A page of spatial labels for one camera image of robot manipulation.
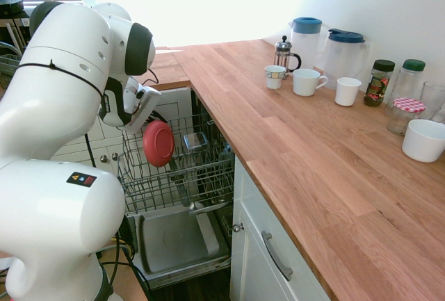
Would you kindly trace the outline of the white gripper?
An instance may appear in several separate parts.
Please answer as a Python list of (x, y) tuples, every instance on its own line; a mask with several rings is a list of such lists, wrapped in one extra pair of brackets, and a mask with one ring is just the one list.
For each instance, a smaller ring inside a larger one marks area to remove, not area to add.
[(136, 111), (131, 115), (131, 121), (123, 126), (123, 130), (130, 134), (137, 133), (149, 118), (149, 123), (159, 120), (164, 123), (168, 121), (154, 108), (159, 103), (162, 94), (149, 86), (140, 86), (136, 95), (138, 102)]

